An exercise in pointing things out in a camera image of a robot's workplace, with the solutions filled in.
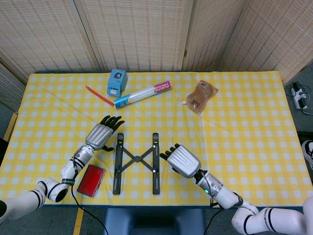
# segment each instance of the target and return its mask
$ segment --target brown pouch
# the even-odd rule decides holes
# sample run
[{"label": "brown pouch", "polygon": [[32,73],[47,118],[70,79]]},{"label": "brown pouch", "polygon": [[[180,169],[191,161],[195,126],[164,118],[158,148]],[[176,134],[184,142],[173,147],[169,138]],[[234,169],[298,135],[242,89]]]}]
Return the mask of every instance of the brown pouch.
[{"label": "brown pouch", "polygon": [[200,82],[196,85],[195,90],[187,96],[186,102],[188,108],[197,113],[201,112],[206,107],[207,101],[215,96],[218,91],[219,90],[212,84],[200,80]]}]

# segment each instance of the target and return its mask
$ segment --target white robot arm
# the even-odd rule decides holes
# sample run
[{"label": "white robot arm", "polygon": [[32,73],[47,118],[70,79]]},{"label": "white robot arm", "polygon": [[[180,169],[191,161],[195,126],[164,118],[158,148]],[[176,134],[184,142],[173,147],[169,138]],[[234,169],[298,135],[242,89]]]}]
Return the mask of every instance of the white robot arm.
[{"label": "white robot arm", "polygon": [[194,177],[199,185],[224,209],[238,207],[232,218],[237,232],[250,235],[273,231],[288,235],[313,235],[313,196],[303,205],[304,214],[287,209],[264,208],[259,212],[256,206],[230,191],[206,170],[201,170],[199,159],[183,145],[175,144],[171,151],[161,153],[173,170],[186,178]]},{"label": "white robot arm", "polygon": [[86,146],[80,147],[61,170],[61,183],[53,178],[39,181],[34,190],[22,193],[13,198],[0,200],[0,224],[6,219],[17,219],[43,206],[45,198],[60,202],[66,196],[75,178],[93,157],[94,150],[112,151],[105,146],[106,142],[117,128],[124,123],[121,117],[106,116],[96,124],[86,137]]}]

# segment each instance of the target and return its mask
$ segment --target table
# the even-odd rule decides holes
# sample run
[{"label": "table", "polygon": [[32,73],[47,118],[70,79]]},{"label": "table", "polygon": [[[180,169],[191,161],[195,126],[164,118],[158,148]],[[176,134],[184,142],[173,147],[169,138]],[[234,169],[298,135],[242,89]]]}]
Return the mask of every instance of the table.
[{"label": "table", "polygon": [[[165,80],[173,89],[115,109],[91,94],[89,85],[106,95],[109,73],[32,74],[17,123],[0,168],[0,197],[31,190],[53,177],[106,115],[121,115],[124,146],[141,155],[159,133],[160,152],[184,144],[231,190],[257,206],[300,206],[313,194],[281,77],[269,72],[141,72],[128,73],[123,95]],[[200,80],[219,89],[199,115],[182,101]],[[160,195],[152,195],[152,174],[141,163],[122,174],[121,194],[112,194],[115,151],[95,152],[90,164],[106,169],[95,198],[76,193],[84,205],[209,204],[208,195],[160,159]],[[124,155],[124,163],[130,158]],[[152,163],[152,157],[146,158]],[[77,188],[84,170],[76,180]],[[61,204],[75,204],[70,193]]]}]

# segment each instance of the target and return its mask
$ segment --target red pencil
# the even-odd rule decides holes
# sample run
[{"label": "red pencil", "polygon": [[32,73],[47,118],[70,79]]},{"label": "red pencil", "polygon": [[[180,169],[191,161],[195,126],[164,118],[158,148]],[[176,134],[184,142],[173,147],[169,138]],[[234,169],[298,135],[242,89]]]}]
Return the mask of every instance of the red pencil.
[{"label": "red pencil", "polygon": [[91,89],[89,86],[86,86],[86,88],[88,89],[88,91],[90,91],[91,93],[95,94],[97,97],[99,97],[100,99],[102,99],[104,102],[108,103],[109,105],[111,105],[112,107],[114,106],[114,103],[112,103],[111,101],[109,101],[108,99],[104,98],[102,95],[98,94],[97,92],[95,92],[93,89]]}]

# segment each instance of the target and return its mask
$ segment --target power strip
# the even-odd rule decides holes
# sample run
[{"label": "power strip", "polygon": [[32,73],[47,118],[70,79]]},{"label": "power strip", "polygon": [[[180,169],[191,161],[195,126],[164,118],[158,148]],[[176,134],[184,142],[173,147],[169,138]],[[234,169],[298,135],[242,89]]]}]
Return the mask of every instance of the power strip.
[{"label": "power strip", "polygon": [[307,109],[305,101],[306,93],[302,90],[302,86],[298,82],[294,82],[291,87],[291,94],[294,100],[296,109]]}]

